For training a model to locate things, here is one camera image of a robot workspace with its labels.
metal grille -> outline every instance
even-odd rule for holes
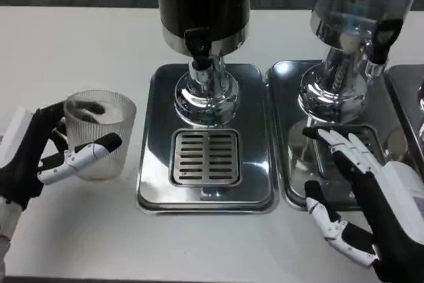
[[[179,186],[233,186],[240,179],[239,137],[232,130],[180,131],[172,181]]]

robot finger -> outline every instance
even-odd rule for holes
[[[361,168],[360,168],[361,170],[363,169],[363,167],[366,167],[367,170],[372,170],[373,168],[372,163],[369,162],[367,156],[365,156],[365,154],[360,149],[358,149],[354,144],[352,144],[348,139],[346,139],[340,133],[334,130],[331,130],[330,134],[333,135],[335,138],[337,138],[339,143],[343,143],[344,145],[346,145],[346,147],[349,148],[349,150],[354,154],[355,158],[358,160],[357,162],[359,164],[357,164],[357,166],[361,165]]]
[[[371,172],[375,175],[381,169],[382,165],[377,161],[377,158],[371,153],[371,151],[360,141],[360,139],[352,133],[349,133],[349,140],[351,143],[364,155],[367,161],[370,163],[372,169]]]
[[[350,165],[355,166],[363,174],[368,171],[367,163],[361,160],[361,158],[358,158],[357,153],[355,153],[349,145],[346,145],[345,141],[340,139],[338,135],[332,135],[323,129],[318,129],[318,135],[330,144],[330,151],[332,154],[341,152],[344,157],[350,161]]]

